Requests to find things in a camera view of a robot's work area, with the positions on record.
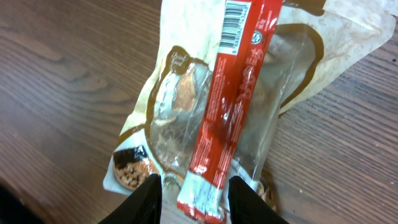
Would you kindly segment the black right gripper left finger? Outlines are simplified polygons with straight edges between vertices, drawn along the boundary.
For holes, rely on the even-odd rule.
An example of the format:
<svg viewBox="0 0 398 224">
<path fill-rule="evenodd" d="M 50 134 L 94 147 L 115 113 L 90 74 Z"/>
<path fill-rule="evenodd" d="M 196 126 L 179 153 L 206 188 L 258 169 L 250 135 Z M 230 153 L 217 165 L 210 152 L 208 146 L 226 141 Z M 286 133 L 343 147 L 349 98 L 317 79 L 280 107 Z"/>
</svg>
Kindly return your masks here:
<svg viewBox="0 0 398 224">
<path fill-rule="evenodd" d="M 161 213 L 161 178 L 158 174 L 151 174 L 99 224 L 159 224 Z"/>
</svg>

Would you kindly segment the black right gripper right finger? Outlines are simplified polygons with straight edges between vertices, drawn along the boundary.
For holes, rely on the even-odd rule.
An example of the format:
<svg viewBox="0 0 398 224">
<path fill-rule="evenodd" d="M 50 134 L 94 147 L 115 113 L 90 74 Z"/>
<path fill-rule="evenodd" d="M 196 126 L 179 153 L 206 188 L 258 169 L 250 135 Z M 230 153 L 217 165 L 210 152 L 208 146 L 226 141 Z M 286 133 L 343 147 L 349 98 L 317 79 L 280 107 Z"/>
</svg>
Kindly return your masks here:
<svg viewBox="0 0 398 224">
<path fill-rule="evenodd" d="M 228 201 L 232 224 L 289 224 L 239 176 L 229 180 Z"/>
</svg>

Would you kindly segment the red snack bar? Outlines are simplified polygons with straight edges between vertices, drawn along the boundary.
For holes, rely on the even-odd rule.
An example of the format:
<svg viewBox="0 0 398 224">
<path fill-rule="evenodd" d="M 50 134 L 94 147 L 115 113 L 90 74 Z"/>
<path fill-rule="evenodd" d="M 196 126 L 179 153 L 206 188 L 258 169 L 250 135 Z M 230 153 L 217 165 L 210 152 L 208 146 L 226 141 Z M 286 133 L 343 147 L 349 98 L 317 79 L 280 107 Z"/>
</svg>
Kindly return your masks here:
<svg viewBox="0 0 398 224">
<path fill-rule="evenodd" d="M 220 200 L 282 0 L 227 1 L 220 46 L 177 208 L 205 223 L 224 220 Z"/>
</svg>

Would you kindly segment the beige cookie bag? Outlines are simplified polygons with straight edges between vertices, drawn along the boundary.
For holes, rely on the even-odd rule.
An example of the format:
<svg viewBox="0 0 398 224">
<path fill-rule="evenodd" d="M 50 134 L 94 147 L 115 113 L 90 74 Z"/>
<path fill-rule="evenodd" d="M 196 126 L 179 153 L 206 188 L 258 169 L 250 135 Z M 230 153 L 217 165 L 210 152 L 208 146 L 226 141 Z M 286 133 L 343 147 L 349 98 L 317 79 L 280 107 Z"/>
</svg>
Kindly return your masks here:
<svg viewBox="0 0 398 224">
<path fill-rule="evenodd" d="M 162 184 L 161 219 L 196 221 L 177 208 L 220 46 L 227 1 L 164 1 L 155 69 L 127 117 L 103 181 L 130 196 L 151 174 Z M 315 95 L 394 32 L 396 1 L 282 1 L 228 170 L 220 209 L 231 223 L 229 180 L 265 201 L 261 170 L 278 118 Z"/>
</svg>

